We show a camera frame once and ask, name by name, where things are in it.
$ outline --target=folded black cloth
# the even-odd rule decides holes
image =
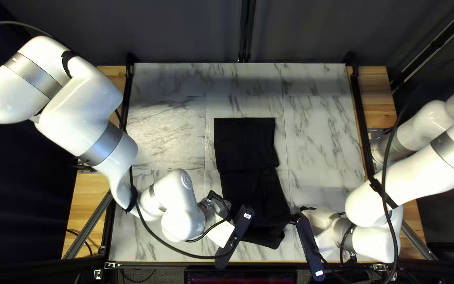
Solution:
[[[249,204],[255,217],[243,241],[272,249],[285,237],[291,214],[274,169],[274,118],[216,118],[216,165],[224,198],[231,201],[231,217]]]
[[[223,171],[279,166],[275,126],[274,118],[215,118],[216,168]]]

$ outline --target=black curtain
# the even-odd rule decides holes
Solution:
[[[0,20],[13,20],[2,6]],[[28,39],[0,27],[0,65]],[[62,257],[75,163],[32,122],[0,124],[0,266]]]

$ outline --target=metal bracket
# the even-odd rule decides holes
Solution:
[[[114,269],[115,268],[115,262],[105,262],[104,263],[104,269]]]
[[[102,279],[102,277],[101,277],[101,269],[94,270],[94,279],[95,280],[101,280]]]
[[[97,250],[97,254],[105,255],[106,254],[106,246],[100,246]]]
[[[384,263],[374,263],[372,265],[372,270],[374,271],[386,271],[388,266]]]

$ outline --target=table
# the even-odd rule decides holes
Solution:
[[[100,67],[105,74],[111,76],[119,87],[123,89],[124,81],[124,68],[123,67]],[[391,99],[388,77],[386,75],[386,69],[383,67],[364,67],[360,70],[360,84],[362,87],[362,96],[364,98],[364,108],[366,112],[367,124],[368,127],[388,127],[393,124],[395,118],[393,101]],[[295,88],[294,92],[299,92],[299,88]],[[88,174],[91,177],[98,176],[97,179],[102,180],[103,177],[96,174]],[[72,207],[72,215],[76,208],[77,200],[76,196],[81,196],[80,193],[77,194],[75,190],[74,205]],[[413,230],[422,236],[421,223],[419,221],[419,214],[417,207],[407,206],[405,209],[405,220],[411,225]],[[404,238],[401,238],[401,256],[403,257],[418,257],[419,254],[416,252],[412,245],[409,242],[406,242]]]

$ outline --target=gray wall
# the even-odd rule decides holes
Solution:
[[[397,65],[454,16],[454,1],[258,1],[252,59]]]
[[[1,0],[18,20],[57,37],[96,65],[234,62],[241,0]]]
[[[127,52],[151,62],[238,56],[242,0],[0,2],[95,64],[122,64]],[[454,1],[259,0],[255,14],[253,62],[340,62],[353,50],[396,71],[454,17]]]

